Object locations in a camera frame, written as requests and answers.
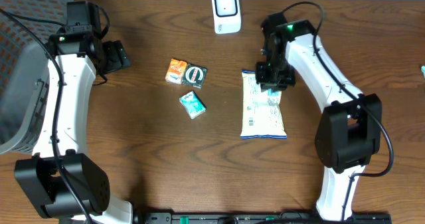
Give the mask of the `yellow snack bag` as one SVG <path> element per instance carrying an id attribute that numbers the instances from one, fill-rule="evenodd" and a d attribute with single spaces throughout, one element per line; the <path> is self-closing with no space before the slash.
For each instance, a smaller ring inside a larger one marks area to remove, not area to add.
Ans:
<path id="1" fill-rule="evenodd" d="M 262 90 L 252 70 L 242 70 L 242 81 L 243 114 L 240 138 L 285 140 L 287 134 L 280 111 L 282 92 Z"/>

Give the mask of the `orange tissue pack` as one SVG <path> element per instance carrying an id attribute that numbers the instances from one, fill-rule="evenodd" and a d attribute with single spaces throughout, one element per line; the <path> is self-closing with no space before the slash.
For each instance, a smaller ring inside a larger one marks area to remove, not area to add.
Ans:
<path id="1" fill-rule="evenodd" d="M 172 58 L 165 75 L 165 80 L 173 84 L 182 84 L 183 75 L 187 69 L 187 66 L 187 62 Z"/>

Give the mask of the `dark green round-logo packet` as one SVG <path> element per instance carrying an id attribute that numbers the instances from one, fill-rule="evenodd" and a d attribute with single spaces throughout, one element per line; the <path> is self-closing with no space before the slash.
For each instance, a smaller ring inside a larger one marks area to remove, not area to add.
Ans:
<path id="1" fill-rule="evenodd" d="M 182 83 L 195 88 L 202 88 L 207 75 L 207 68 L 188 64 L 187 69 L 183 75 Z"/>

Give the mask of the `teal tissue pack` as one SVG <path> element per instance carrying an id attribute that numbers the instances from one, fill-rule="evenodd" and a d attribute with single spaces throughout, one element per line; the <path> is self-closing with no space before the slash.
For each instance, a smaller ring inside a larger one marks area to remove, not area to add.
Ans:
<path id="1" fill-rule="evenodd" d="M 194 91 L 190 91 L 180 97 L 179 102 L 191 119 L 195 119 L 207 111 L 206 106 L 201 102 Z"/>

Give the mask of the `mint green snack packet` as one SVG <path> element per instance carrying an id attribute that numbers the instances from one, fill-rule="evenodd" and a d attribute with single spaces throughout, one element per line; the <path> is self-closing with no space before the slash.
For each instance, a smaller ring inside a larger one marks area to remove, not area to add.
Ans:
<path id="1" fill-rule="evenodd" d="M 425 78 L 425 66 L 421 66 L 421 72 L 422 72 L 422 74 L 423 74 L 423 76 Z"/>

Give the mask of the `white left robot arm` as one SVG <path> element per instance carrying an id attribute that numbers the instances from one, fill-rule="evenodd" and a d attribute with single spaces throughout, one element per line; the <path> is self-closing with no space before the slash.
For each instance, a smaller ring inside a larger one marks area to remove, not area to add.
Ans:
<path id="1" fill-rule="evenodd" d="M 128 201 L 114 196 L 105 171 L 88 155 L 86 125 L 96 77 L 130 66 L 120 41 L 106 41 L 105 10 L 89 1 L 66 6 L 66 23 L 42 47 L 49 88 L 41 132 L 15 179 L 36 212 L 61 223 L 141 223 Z"/>

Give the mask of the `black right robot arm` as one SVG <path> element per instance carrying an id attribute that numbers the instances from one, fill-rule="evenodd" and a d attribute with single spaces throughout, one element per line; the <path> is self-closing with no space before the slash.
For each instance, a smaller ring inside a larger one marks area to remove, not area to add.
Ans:
<path id="1" fill-rule="evenodd" d="M 341 73 L 323 49 L 308 20 L 288 22 L 283 14 L 268 15 L 261 24 L 266 57 L 256 65 L 263 91 L 283 91 L 300 75 L 321 111 L 314 144 L 324 165 L 321 194 L 315 208 L 327 221 L 353 216 L 351 203 L 359 174 L 380 148 L 382 103 L 365 95 Z"/>

